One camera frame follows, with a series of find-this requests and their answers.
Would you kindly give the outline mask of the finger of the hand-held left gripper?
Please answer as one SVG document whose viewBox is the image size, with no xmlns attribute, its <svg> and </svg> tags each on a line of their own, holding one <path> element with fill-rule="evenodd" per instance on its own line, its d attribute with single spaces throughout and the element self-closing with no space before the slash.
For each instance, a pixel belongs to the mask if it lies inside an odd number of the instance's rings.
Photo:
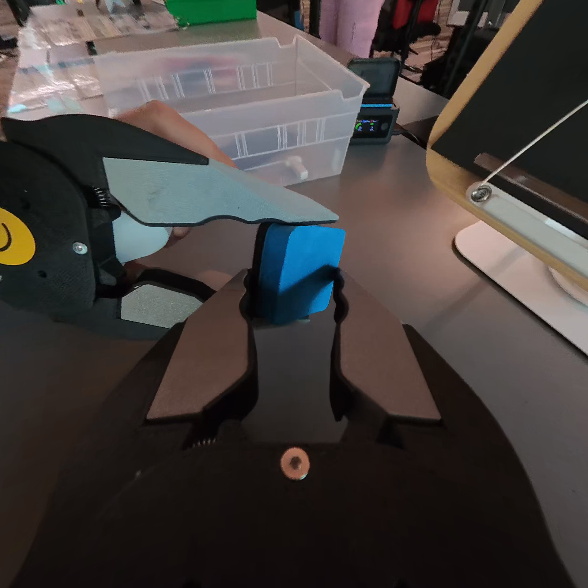
<svg viewBox="0 0 588 588">
<path fill-rule="evenodd" d="M 215 160 L 206 165 L 103 158 L 108 189 L 147 226 L 334 224 L 339 216 L 311 198 Z"/>
<path fill-rule="evenodd" d="M 183 292 L 143 284 L 121 299 L 121 319 L 143 325 L 171 328 L 184 322 L 201 306 L 198 298 Z"/>
</svg>

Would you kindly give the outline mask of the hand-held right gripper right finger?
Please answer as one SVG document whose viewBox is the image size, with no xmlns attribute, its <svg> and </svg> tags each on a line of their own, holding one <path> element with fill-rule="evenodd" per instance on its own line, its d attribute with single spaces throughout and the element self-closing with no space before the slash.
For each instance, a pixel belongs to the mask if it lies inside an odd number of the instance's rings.
<svg viewBox="0 0 588 588">
<path fill-rule="evenodd" d="M 330 405 L 335 420 L 368 409 L 386 420 L 440 422 L 401 320 L 343 270 L 333 294 Z"/>
</svg>

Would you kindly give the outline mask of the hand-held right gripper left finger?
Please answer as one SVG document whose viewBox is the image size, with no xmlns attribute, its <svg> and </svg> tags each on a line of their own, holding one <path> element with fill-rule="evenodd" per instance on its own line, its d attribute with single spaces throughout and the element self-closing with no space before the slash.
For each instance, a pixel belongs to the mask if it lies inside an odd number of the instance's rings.
<svg viewBox="0 0 588 588">
<path fill-rule="evenodd" d="M 241 270 L 187 318 L 146 420 L 202 416 L 252 373 L 248 273 Z"/>
</svg>

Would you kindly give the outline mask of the blue and black foam block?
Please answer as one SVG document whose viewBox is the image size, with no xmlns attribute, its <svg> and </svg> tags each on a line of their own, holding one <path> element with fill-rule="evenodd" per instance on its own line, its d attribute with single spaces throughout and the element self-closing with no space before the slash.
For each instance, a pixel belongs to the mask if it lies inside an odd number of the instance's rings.
<svg viewBox="0 0 588 588">
<path fill-rule="evenodd" d="M 251 315 L 279 326 L 324 311 L 345 238 L 345 230 L 339 228 L 262 224 L 251 268 Z"/>
</svg>

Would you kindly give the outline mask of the person's left hand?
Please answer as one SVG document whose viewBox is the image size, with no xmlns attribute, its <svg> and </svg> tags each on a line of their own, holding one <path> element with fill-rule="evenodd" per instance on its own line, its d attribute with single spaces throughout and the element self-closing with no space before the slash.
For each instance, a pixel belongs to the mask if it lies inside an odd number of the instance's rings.
<svg viewBox="0 0 588 588">
<path fill-rule="evenodd" d="M 152 100 L 140 107 L 123 112 L 116 119 L 176 143 L 209 159 L 228 166 L 236 166 L 232 159 L 207 134 L 161 101 Z"/>
</svg>

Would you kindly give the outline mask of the clear plastic bin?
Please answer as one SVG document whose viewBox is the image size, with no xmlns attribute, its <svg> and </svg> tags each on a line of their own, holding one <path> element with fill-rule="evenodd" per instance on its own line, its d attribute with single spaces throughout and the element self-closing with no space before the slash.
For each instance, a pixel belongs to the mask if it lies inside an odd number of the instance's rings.
<svg viewBox="0 0 588 588">
<path fill-rule="evenodd" d="M 355 117 L 370 83 L 296 35 L 94 57 L 112 116 L 157 100 L 209 136 Z"/>
<path fill-rule="evenodd" d="M 356 115 L 343 114 L 234 132 L 207 130 L 206 134 L 241 171 L 288 187 L 298 184 L 284 164 L 289 156 L 302 158 L 309 171 L 305 182 L 339 175 L 355 122 Z"/>
</svg>

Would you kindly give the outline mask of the clear plastic bag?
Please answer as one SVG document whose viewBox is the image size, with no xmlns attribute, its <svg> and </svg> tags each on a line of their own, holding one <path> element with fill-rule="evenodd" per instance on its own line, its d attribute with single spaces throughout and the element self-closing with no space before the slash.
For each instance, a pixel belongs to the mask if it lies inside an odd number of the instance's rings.
<svg viewBox="0 0 588 588">
<path fill-rule="evenodd" d="M 7 1 L 18 25 L 1 26 L 1 65 L 13 66 L 3 114 L 80 112 L 101 94 L 96 43 L 178 29 L 165 1 Z"/>
</svg>

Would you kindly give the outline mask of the white stand base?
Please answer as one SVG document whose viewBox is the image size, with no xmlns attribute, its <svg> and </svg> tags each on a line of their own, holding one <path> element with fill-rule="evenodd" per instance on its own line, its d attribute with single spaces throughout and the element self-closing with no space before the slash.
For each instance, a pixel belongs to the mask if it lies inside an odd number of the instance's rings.
<svg viewBox="0 0 588 588">
<path fill-rule="evenodd" d="M 587 291 L 484 222 L 462 229 L 457 252 L 587 355 Z"/>
</svg>

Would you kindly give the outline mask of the green plastic bin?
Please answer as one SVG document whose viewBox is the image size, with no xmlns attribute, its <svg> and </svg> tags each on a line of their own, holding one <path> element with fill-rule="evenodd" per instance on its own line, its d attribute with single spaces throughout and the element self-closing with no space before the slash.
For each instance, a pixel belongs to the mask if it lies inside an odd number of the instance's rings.
<svg viewBox="0 0 588 588">
<path fill-rule="evenodd" d="M 180 27 L 256 19 L 256 1 L 165 1 Z"/>
</svg>

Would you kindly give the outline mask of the black device with screen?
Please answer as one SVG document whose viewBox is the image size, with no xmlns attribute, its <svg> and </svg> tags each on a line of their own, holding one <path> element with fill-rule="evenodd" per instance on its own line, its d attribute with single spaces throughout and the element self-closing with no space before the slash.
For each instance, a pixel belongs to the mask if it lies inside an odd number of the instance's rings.
<svg viewBox="0 0 588 588">
<path fill-rule="evenodd" d="M 357 114 L 351 145 L 384 145 L 394 135 L 399 107 L 394 92 L 401 73 L 395 57 L 355 58 L 348 69 L 369 84 Z"/>
</svg>

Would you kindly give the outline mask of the red cloth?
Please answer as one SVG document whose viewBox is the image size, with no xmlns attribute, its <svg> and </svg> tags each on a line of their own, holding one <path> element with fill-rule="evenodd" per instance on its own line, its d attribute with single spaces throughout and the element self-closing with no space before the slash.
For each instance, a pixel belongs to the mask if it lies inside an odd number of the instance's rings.
<svg viewBox="0 0 588 588">
<path fill-rule="evenodd" d="M 420 2 L 420 8 L 416 24 L 424 25 L 435 21 L 439 1 L 392 1 L 392 29 L 400 30 L 410 24 L 418 2 Z"/>
</svg>

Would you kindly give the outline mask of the black board with wooden edge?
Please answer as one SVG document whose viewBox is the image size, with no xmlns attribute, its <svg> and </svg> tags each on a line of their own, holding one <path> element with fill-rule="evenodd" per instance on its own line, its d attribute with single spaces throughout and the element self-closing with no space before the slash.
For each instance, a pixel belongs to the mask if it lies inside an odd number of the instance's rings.
<svg viewBox="0 0 588 588">
<path fill-rule="evenodd" d="M 439 114 L 435 187 L 587 291 L 587 106 L 469 196 L 490 171 L 587 99 L 587 1 L 520 1 Z"/>
</svg>

